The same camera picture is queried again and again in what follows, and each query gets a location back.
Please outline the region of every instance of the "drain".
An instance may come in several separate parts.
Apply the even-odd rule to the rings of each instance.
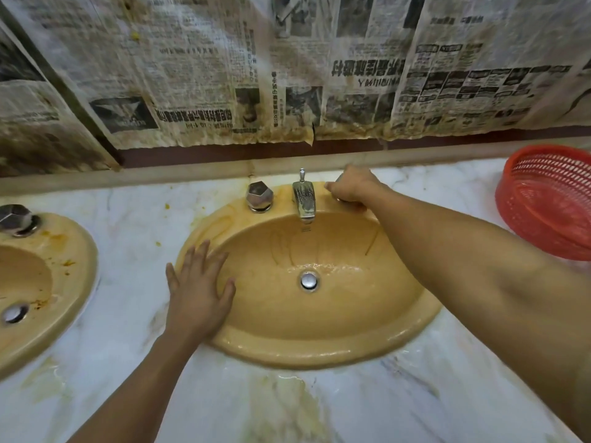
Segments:
[[[15,231],[12,235],[15,238],[26,238],[27,236],[31,236],[41,225],[41,218],[38,215],[33,215],[31,217],[31,224],[20,231]]]
[[[314,292],[318,289],[318,285],[320,284],[320,279],[318,274],[315,272],[306,271],[300,275],[300,286],[306,292]]]
[[[28,312],[28,303],[15,303],[14,305],[11,305],[4,309],[4,311],[2,312],[2,321],[9,325],[19,323],[22,319],[25,318],[26,313]]]

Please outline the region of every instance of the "sink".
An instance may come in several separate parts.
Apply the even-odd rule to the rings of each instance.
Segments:
[[[232,311],[211,344],[263,365],[317,368],[378,356],[416,336],[441,305],[410,274],[369,211],[314,183],[316,218],[296,215],[291,186],[274,188],[269,211],[244,199],[205,218],[183,245],[211,239],[229,252],[220,273],[236,278]]]
[[[74,221],[40,214],[30,236],[0,234],[0,378],[39,355],[90,295],[96,246]]]

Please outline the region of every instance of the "red basket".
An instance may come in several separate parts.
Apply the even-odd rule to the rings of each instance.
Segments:
[[[521,238],[555,256],[591,261],[591,154],[556,145],[520,149],[505,163],[495,201]]]

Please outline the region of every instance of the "white marble countertop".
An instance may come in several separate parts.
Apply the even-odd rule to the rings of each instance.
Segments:
[[[376,170],[401,193],[504,225],[503,159]],[[307,175],[334,180],[337,172]],[[269,186],[297,174],[265,177]],[[0,199],[68,216],[99,247],[85,311],[45,353],[0,382],[0,442],[59,443],[139,364],[162,331],[174,261],[195,224],[244,195],[247,179]],[[448,311],[385,357],[336,369],[271,370],[202,346],[174,391],[167,443],[578,441]]]

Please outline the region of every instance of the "newspaper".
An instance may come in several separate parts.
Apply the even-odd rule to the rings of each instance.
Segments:
[[[1,1],[120,149],[591,123],[591,0]]]
[[[115,166],[0,22],[0,177]]]

